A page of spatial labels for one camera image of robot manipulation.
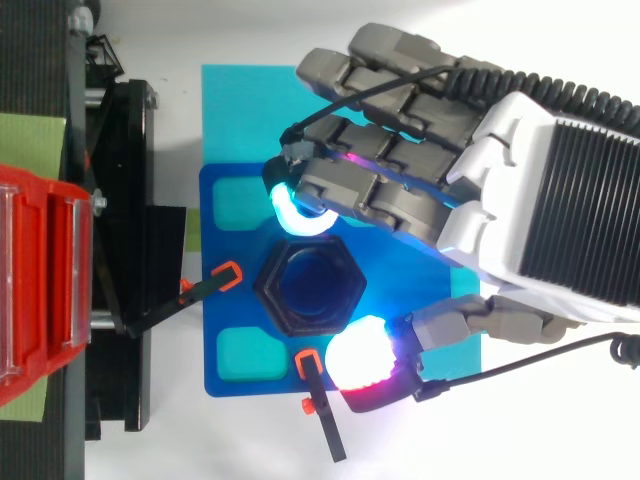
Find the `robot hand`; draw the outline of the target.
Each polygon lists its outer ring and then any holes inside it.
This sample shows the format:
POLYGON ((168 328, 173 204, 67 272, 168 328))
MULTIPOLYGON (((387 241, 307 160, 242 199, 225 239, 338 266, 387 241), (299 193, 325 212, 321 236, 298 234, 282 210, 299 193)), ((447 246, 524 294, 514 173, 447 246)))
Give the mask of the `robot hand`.
POLYGON ((376 23, 296 74, 326 106, 263 168, 282 228, 316 236, 352 218, 490 288, 357 321, 376 341, 332 340, 326 369, 351 411, 451 389, 420 378, 420 357, 476 333, 555 356, 569 329, 638 321, 637 104, 376 23))

